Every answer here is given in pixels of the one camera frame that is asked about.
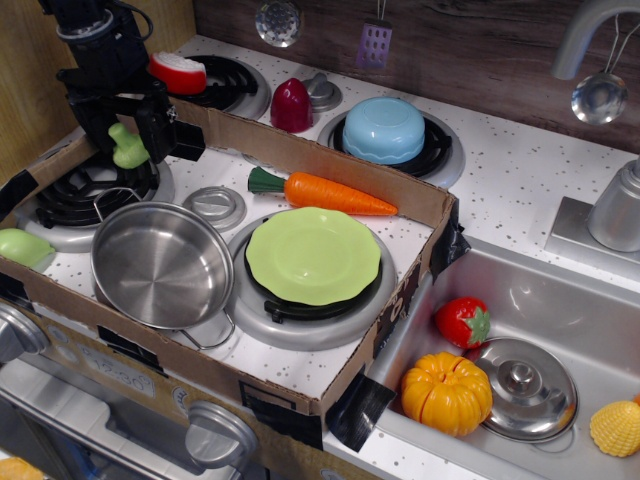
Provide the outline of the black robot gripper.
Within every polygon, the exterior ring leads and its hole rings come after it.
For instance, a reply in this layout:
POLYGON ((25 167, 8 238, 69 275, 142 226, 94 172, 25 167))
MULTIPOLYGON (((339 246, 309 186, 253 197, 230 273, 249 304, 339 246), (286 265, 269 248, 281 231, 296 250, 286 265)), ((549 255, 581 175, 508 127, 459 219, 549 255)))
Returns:
POLYGON ((150 160, 163 161, 177 146, 176 112, 166 88, 147 71, 150 16, 140 9, 57 9, 55 19, 58 38, 76 61, 57 78, 92 144, 112 153, 109 129, 118 122, 116 114, 135 114, 150 160))

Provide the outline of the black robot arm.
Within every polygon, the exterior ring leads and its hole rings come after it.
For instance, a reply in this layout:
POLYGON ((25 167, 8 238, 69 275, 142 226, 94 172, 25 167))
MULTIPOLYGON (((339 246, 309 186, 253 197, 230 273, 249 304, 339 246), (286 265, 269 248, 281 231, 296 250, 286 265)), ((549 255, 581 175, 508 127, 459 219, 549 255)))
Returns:
POLYGON ((123 1, 43 1, 41 7, 55 17, 57 36, 75 59, 76 66, 60 70, 57 79, 91 142, 103 152, 112 150, 108 130, 127 116, 150 160, 164 160, 177 139, 166 85, 148 71, 151 18, 123 1))

